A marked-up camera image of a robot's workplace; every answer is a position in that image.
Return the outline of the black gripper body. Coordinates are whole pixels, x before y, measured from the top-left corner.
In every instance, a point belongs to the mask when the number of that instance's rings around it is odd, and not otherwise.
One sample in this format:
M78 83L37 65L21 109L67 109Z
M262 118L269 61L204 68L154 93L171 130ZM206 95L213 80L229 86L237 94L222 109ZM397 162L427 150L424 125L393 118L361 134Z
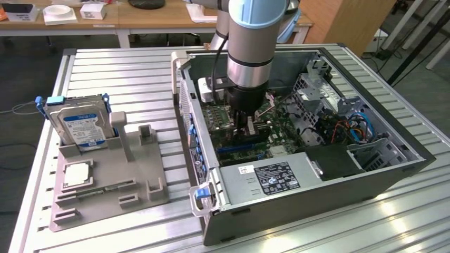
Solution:
M228 103L232 109L241 112L256 112L265 103L268 86L246 88L234 86L226 88Z

